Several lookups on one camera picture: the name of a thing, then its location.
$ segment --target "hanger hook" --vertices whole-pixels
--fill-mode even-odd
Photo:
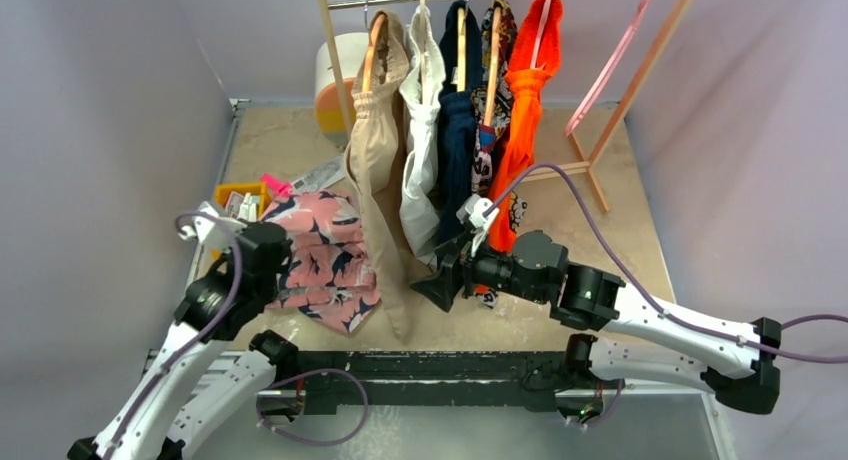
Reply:
[[[362,15],[365,19],[365,30],[368,30],[368,2],[371,0],[365,0],[365,8],[362,9]]]

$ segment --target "clothing rack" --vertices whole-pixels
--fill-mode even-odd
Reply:
[[[333,31],[333,20],[330,16],[330,12],[332,10],[342,10],[349,8],[368,8],[371,6],[377,5],[388,5],[393,3],[403,3],[403,2],[412,2],[418,0],[354,0],[354,1],[344,1],[344,2],[335,2],[328,3],[327,0],[318,0],[318,6],[321,11],[321,21],[324,25],[324,35],[327,39],[327,47],[330,53],[330,62],[333,66],[333,78],[336,83],[336,91],[339,95],[339,105],[342,110],[342,118],[344,119],[345,130],[350,136],[351,128],[353,127],[353,122],[350,118],[350,103],[347,98],[347,90],[344,87],[344,79],[342,78],[341,72],[341,64],[339,62],[339,52],[336,49],[336,41],[335,41],[335,33]],[[657,60],[662,55],[666,46],[668,45],[669,40],[674,35],[674,32],[677,30],[677,27],[680,25],[680,21],[683,16],[686,14],[686,11],[692,5],[693,0],[677,0],[672,7],[671,11],[666,16],[663,21],[662,26],[660,27],[657,35],[654,37],[653,42],[651,43],[648,52],[645,54],[645,57],[642,59],[642,63],[639,65],[639,68],[636,70],[636,73],[631,78],[630,83],[627,85],[627,89],[624,91],[624,95],[621,97],[621,101],[619,101],[615,110],[612,113],[609,121],[601,132],[601,136],[598,138],[598,141],[592,147],[591,152],[587,156],[583,151],[580,142],[577,141],[577,138],[574,134],[568,136],[568,141],[574,150],[574,154],[577,156],[578,161],[566,163],[560,165],[560,168],[565,170],[568,174],[586,174],[589,180],[589,185],[592,188],[592,193],[595,197],[595,201],[598,204],[598,208],[606,213],[609,212],[610,206],[609,202],[604,195],[604,191],[601,188],[601,184],[598,181],[597,175],[595,174],[594,168],[600,160],[601,155],[604,152],[607,144],[609,143],[610,138],[616,132],[619,125],[623,123],[624,116],[627,115],[627,112],[630,110],[630,107],[633,105],[633,101],[636,99],[636,96],[639,94],[639,91],[642,88],[642,85],[645,82],[645,79],[650,74],[651,70],[656,65]],[[555,172],[534,172],[528,175],[524,181],[534,181],[534,180],[544,180],[548,178],[555,178],[559,175]]]

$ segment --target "gray floor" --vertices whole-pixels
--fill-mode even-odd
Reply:
[[[311,416],[293,433],[330,440],[356,424],[360,407]],[[218,429],[196,460],[718,459],[700,395],[625,395],[603,425],[582,433],[556,414],[505,407],[372,409],[358,436],[337,447],[308,447],[256,427],[245,405]]]

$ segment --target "clothes hanger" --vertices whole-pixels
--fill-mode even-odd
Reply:
[[[495,10],[492,13],[492,48],[490,49],[489,57],[489,84],[486,87],[486,110],[483,114],[483,125],[492,126],[492,117],[495,115],[495,95],[498,91],[498,73],[500,65],[501,49],[501,6],[496,4]]]
[[[456,91],[465,91],[465,18],[468,13],[468,0],[465,0],[465,8],[456,12],[459,34],[456,36]]]
[[[380,30],[383,28],[383,22],[386,21],[386,14],[380,12],[374,18],[374,25],[371,27],[371,36],[368,38],[368,50],[365,52],[365,68],[362,71],[362,91],[371,91],[371,72],[374,69],[374,56],[377,53],[377,40],[380,39]],[[368,0],[365,0],[365,28],[368,28]]]
[[[530,60],[530,68],[537,68],[536,60],[539,58],[539,47],[542,45],[542,35],[545,33],[545,25],[548,23],[548,14],[550,11],[551,0],[545,0],[545,6],[542,7],[542,18],[539,19],[539,31],[536,33],[536,43],[533,44],[533,57]]]
[[[420,15],[427,14],[427,5],[425,0],[418,0],[418,3],[421,7]],[[427,37],[427,24],[425,22],[421,22],[421,38],[425,39]],[[430,98],[430,86],[427,85],[427,46],[424,45],[421,49],[421,100],[423,101],[426,98]]]

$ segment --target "gray wall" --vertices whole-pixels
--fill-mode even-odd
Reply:
[[[311,105],[315,95],[315,55],[324,43],[316,0],[180,0],[194,32],[230,97]],[[639,0],[563,0],[563,60],[545,88],[548,103],[576,103],[592,85],[630,23]],[[427,3],[436,38],[453,0]],[[492,0],[471,0],[482,20]],[[510,0],[520,23],[532,0]],[[621,96],[653,34],[674,0],[654,0],[639,35],[610,80],[601,101]],[[388,5],[408,21],[416,3]],[[364,31],[362,9],[332,14],[336,34]]]
[[[0,0],[0,44],[0,448],[64,458],[161,341],[229,104],[178,0]]]
[[[848,313],[846,23],[848,0],[698,0],[680,27],[628,117],[680,303]],[[844,355],[839,327],[784,347]],[[731,414],[741,458],[845,458],[848,367],[779,366],[774,414]]]

